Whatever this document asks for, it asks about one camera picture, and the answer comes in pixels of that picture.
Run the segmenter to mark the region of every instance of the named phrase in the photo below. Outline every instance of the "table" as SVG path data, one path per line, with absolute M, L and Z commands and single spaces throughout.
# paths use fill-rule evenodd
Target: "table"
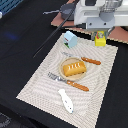
M 0 20 L 0 104 L 49 128 L 75 127 L 16 99 L 16 96 L 60 35 L 66 32 L 60 30 L 33 59 L 35 50 L 56 29 L 50 24 L 57 13 L 43 15 L 43 12 L 58 10 L 66 2 L 66 0 L 24 0 Z M 78 37 L 91 39 L 90 35 L 73 33 Z M 107 40 L 107 44 L 117 46 L 118 52 L 96 128 L 127 128 L 128 45 L 111 40 Z

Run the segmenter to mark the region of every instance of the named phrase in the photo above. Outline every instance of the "toy food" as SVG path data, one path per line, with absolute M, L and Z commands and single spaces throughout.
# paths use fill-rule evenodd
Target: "toy food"
M 63 71 L 65 76 L 72 76 L 86 72 L 86 66 L 83 61 L 79 61 L 68 65 L 64 65 Z

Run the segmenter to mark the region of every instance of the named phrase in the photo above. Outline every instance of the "wooden handle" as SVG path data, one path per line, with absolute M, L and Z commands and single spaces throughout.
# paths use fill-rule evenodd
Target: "wooden handle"
M 71 86 L 73 86 L 73 87 L 76 87 L 76 88 L 78 88 L 78 89 L 81 89 L 81 90 L 83 90 L 83 91 L 89 91 L 89 89 L 87 88 L 87 87 L 85 87 L 85 86 L 83 86 L 83 85 L 80 85 L 80 84 L 77 84 L 77 83 L 74 83 L 74 82 L 72 82 L 72 81 L 67 81 L 67 84 L 69 84 L 69 85 L 71 85 Z
M 97 60 L 92 60 L 92 59 L 88 59 L 88 58 L 85 58 L 85 57 L 81 57 L 81 59 L 83 61 L 86 61 L 86 62 L 89 62 L 89 63 L 93 63 L 93 64 L 96 64 L 96 65 L 100 65 L 101 64 L 101 62 L 97 61 Z

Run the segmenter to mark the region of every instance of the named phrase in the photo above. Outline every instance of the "knife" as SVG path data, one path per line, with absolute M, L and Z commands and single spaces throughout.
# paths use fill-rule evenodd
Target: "knife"
M 100 65 L 101 64 L 101 62 L 100 61 L 97 61 L 97 60 L 92 60 L 92 59 L 89 59 L 89 58 L 76 56 L 76 55 L 69 54 L 69 53 L 66 53 L 66 52 L 61 52 L 61 53 L 64 54 L 64 55 L 66 55 L 66 56 L 69 56 L 69 57 L 81 58 L 83 61 L 86 61 L 86 62 L 89 62 L 89 63 L 93 63 L 93 64 L 96 64 L 96 65 Z

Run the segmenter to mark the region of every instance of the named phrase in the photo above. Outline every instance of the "bread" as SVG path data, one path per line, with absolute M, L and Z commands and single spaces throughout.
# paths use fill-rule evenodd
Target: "bread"
M 65 76 L 72 76 L 72 75 L 86 72 L 86 66 L 83 61 L 79 61 L 76 63 L 64 65 L 63 71 Z

